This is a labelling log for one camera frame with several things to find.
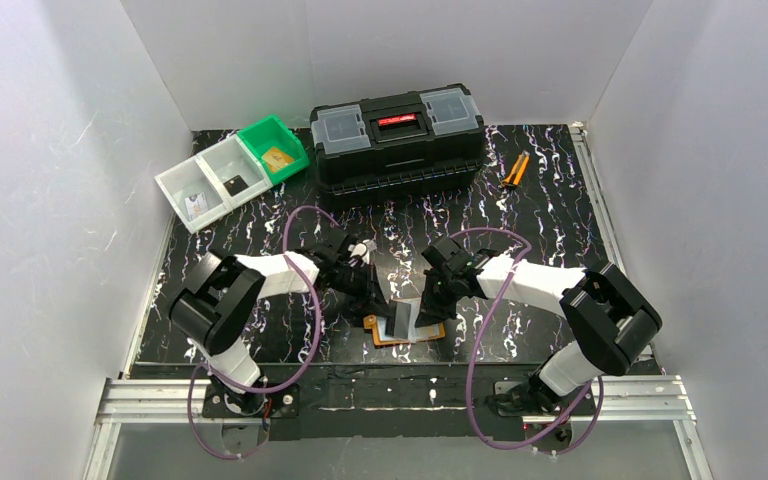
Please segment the orange card holder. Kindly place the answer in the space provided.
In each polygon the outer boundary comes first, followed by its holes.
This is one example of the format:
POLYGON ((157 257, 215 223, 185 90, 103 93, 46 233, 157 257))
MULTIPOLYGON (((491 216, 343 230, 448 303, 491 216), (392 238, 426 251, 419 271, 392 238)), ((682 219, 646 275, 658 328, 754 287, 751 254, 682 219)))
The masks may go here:
POLYGON ((417 324, 419 298, 394 299, 390 307, 390 317, 369 315, 363 319, 363 328, 372 335, 376 347, 415 344, 445 337, 443 323, 422 327, 417 324))

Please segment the gold credit card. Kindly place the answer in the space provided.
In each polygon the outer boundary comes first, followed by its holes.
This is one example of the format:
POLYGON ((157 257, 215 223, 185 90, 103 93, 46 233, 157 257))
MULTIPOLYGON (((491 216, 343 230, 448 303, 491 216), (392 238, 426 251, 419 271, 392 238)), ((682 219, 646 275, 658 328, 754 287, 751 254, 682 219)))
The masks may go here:
POLYGON ((279 173, 295 162, 295 159, 277 147, 271 147, 262 156, 261 160, 270 173, 279 173))

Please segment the black credit card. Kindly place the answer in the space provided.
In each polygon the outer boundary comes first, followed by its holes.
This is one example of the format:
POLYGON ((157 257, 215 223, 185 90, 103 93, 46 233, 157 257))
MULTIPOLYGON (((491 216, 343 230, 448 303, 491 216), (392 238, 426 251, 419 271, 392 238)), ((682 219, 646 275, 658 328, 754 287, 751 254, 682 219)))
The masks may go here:
POLYGON ((244 192, 249 187, 249 185, 240 175, 236 175, 224 181, 223 186, 231 197, 244 192))

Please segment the white credit card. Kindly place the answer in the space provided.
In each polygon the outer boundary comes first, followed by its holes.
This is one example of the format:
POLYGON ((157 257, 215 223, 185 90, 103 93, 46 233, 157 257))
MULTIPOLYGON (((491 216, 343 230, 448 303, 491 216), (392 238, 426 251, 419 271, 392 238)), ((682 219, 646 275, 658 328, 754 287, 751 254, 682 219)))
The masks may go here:
POLYGON ((194 221, 201 215, 210 210, 207 198, 204 192, 187 196, 184 199, 184 205, 190 221, 194 221))

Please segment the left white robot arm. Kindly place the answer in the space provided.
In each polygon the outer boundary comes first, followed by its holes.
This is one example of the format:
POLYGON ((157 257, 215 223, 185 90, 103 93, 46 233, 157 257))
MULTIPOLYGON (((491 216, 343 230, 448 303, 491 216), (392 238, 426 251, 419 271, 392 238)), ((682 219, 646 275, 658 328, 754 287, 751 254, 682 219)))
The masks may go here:
POLYGON ((272 394, 293 385, 297 375, 259 387, 261 371, 242 338, 261 299, 333 290, 349 297, 348 312, 364 319, 392 314, 370 259, 372 244, 340 229, 323 241, 268 256, 208 252, 188 273, 170 301, 168 318, 203 353, 206 370, 235 393, 272 394))

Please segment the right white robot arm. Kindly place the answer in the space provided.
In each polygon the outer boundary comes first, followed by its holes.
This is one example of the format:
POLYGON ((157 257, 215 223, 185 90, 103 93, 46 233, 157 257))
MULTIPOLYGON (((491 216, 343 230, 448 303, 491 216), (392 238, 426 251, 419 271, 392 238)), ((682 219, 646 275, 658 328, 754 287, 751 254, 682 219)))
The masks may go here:
POLYGON ((429 264, 417 322, 439 324, 465 297, 522 303, 564 318, 573 341, 552 354, 513 402, 550 406, 602 374, 623 376, 662 327, 643 294, 613 263, 565 268, 531 263, 492 249, 467 251, 440 237, 422 253, 429 264))

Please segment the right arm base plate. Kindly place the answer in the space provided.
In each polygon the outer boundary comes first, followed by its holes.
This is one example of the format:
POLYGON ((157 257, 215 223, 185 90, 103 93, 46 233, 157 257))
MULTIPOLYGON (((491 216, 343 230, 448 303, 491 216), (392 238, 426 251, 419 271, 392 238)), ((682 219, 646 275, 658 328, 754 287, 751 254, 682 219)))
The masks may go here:
POLYGON ((482 404, 500 417, 544 416, 556 417, 566 411, 582 391, 585 396, 574 408, 575 415, 595 412, 592 393, 593 382, 576 387, 565 396, 556 395, 548 387, 534 389, 527 381, 498 381, 482 404))

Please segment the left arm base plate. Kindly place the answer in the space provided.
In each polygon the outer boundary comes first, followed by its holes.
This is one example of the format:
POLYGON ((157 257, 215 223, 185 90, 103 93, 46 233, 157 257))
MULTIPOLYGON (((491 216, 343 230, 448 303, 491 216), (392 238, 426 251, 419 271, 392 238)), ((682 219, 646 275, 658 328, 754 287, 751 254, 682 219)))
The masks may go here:
POLYGON ((239 393, 218 381, 206 387, 201 416, 209 419, 296 418, 300 386, 293 384, 270 394, 239 393))

